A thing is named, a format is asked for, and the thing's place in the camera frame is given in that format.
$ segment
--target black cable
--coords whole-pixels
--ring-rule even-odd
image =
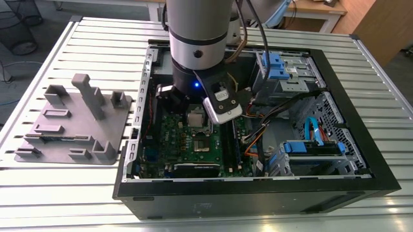
[[[293,106],[293,104],[295,104],[295,102],[303,98],[318,96],[323,91],[326,91],[326,89],[319,88],[311,92],[297,94],[294,97],[289,98],[285,102],[278,104],[263,116],[259,122],[259,127],[244,137],[244,140],[248,140],[254,135],[256,135],[268,125],[271,118],[277,117],[278,114],[286,111]]]
[[[294,5],[293,15],[291,15],[291,17],[289,19],[289,24],[283,27],[283,29],[287,29],[293,25],[293,23],[295,21],[295,17],[297,17],[297,3],[295,3],[294,0],[293,0],[293,5]]]
[[[167,26],[167,23],[166,23],[166,19],[167,19],[167,4],[163,6],[160,17],[162,17],[160,22],[162,22],[163,30],[168,31],[168,26]]]
[[[4,80],[4,83],[5,84],[11,84],[13,82],[13,77],[7,81],[5,80],[5,70],[4,70],[4,65],[3,65],[3,62],[0,60],[0,66],[1,66],[1,71],[3,71],[3,80]]]
[[[264,60],[266,60],[266,68],[264,68],[264,76],[263,76],[263,81],[262,81],[262,84],[260,86],[256,88],[258,90],[262,89],[267,79],[268,79],[268,75],[270,75],[270,52],[268,52],[268,42],[266,40],[266,35],[264,35],[264,31],[263,31],[263,26],[260,24],[260,20],[258,18],[258,15],[256,15],[256,12],[255,12],[255,9],[254,9],[254,6],[251,4],[251,0],[244,0],[248,7],[250,7],[250,10],[251,10],[251,13],[254,15],[254,18],[255,18],[255,21],[258,23],[258,28],[259,28],[259,32],[260,32],[260,36],[263,38],[263,50],[264,50]]]
[[[260,166],[262,170],[256,169],[255,171],[255,176],[264,176],[264,154],[263,154],[263,137],[260,136],[260,138],[256,140],[256,154],[258,154],[258,160],[260,162],[260,165],[258,163],[258,165],[255,165],[256,167]]]

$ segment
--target wire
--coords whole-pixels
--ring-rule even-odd
[[[227,75],[231,77],[234,84],[235,84],[235,93],[238,92],[238,82],[235,81],[234,76],[227,72]]]
[[[260,86],[256,88],[256,89],[262,89],[262,87],[264,86],[264,83],[268,79],[268,75],[270,75],[270,52],[268,52],[268,42],[266,40],[266,35],[264,35],[264,31],[263,31],[263,26],[260,24],[260,20],[258,18],[258,15],[256,15],[256,12],[255,12],[255,9],[254,9],[254,6],[251,4],[251,0],[244,0],[248,7],[250,7],[250,10],[251,10],[251,13],[254,15],[254,18],[255,18],[255,21],[258,23],[258,28],[259,28],[259,32],[260,32],[260,36],[263,38],[263,50],[264,50],[264,59],[266,59],[266,69],[264,69],[264,76],[263,76],[263,81],[260,83]]]
[[[13,104],[13,103],[16,103],[16,102],[19,102],[19,101],[20,101],[20,99],[19,99],[19,100],[15,100],[15,101],[11,101],[11,102],[0,103],[0,105],[9,105],[9,104]]]
[[[256,114],[250,114],[250,108],[251,108],[252,104],[250,104],[247,107],[246,107],[246,115],[247,116],[251,116],[251,117],[256,117]]]
[[[167,3],[164,4],[163,9],[162,9],[160,22],[162,22],[163,30],[168,31],[166,19],[167,19]]]
[[[242,52],[242,50],[246,46],[246,43],[247,43],[247,31],[246,31],[246,24],[244,24],[244,15],[243,15],[243,12],[242,12],[239,0],[235,0],[235,3],[236,3],[238,15],[239,15],[239,18],[240,18],[240,24],[243,26],[243,31],[244,31],[244,38],[243,38],[242,42],[239,43],[236,50],[232,53],[232,55],[224,60],[226,64],[231,63],[236,59],[236,57],[239,56],[239,54],[240,54],[240,52]]]
[[[11,77],[11,79],[8,79],[8,81],[5,80],[5,70],[4,70],[4,65],[3,62],[0,60],[0,66],[1,66],[1,72],[3,72],[3,81],[5,84],[11,84],[13,82],[13,77]]]
[[[12,66],[12,65],[15,65],[15,64],[23,64],[23,63],[43,64],[41,62],[36,62],[36,61],[19,61],[19,62],[7,64],[7,65],[4,65],[3,67],[8,67],[8,66]]]
[[[258,154],[255,153],[244,153],[246,156],[256,156],[258,157]]]
[[[7,65],[3,65],[3,62],[1,62],[1,60],[0,60],[1,71],[3,71],[3,81],[4,81],[4,83],[9,84],[9,83],[13,82],[13,79],[12,79],[12,78],[11,78],[8,81],[5,80],[5,70],[4,70],[4,68],[8,67],[8,66],[12,66],[12,65],[16,65],[16,64],[23,64],[23,63],[43,64],[41,62],[36,62],[36,61],[19,61],[19,62],[7,64]]]
[[[297,17],[297,3],[295,3],[295,0],[293,0],[293,5],[294,5],[293,15],[291,15],[291,17],[289,19],[289,24],[285,26],[283,29],[287,29],[293,25],[293,23],[295,21],[295,17]]]
[[[330,141],[327,135],[325,134],[325,131],[323,131],[321,125],[318,125],[318,129],[319,129],[319,132],[321,132],[322,140],[323,141]]]
[[[252,145],[255,144],[256,140],[260,138],[260,136],[263,135],[264,129],[260,132],[260,134],[255,137],[254,141],[251,142],[250,146],[247,147],[247,149],[244,150],[244,154],[248,153],[248,150],[251,149]]]

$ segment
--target aluminum profile table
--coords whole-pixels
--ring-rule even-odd
[[[19,163],[13,151],[45,104],[48,85],[75,91],[75,73],[101,93],[138,98],[148,39],[168,39],[160,23],[104,18],[69,22],[0,132],[0,230],[61,231],[410,231],[413,110],[362,43],[347,35],[267,30],[271,46],[322,49],[402,190],[317,215],[139,221],[112,200],[112,166]],[[256,29],[248,43],[262,44]],[[129,135],[131,127],[124,129]]]

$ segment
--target mesh wastebasket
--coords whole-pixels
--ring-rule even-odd
[[[37,48],[31,30],[15,12],[0,12],[0,43],[15,55],[32,53]]]
[[[4,0],[12,11],[16,13],[23,22],[35,26],[43,22],[39,8],[35,0]]]

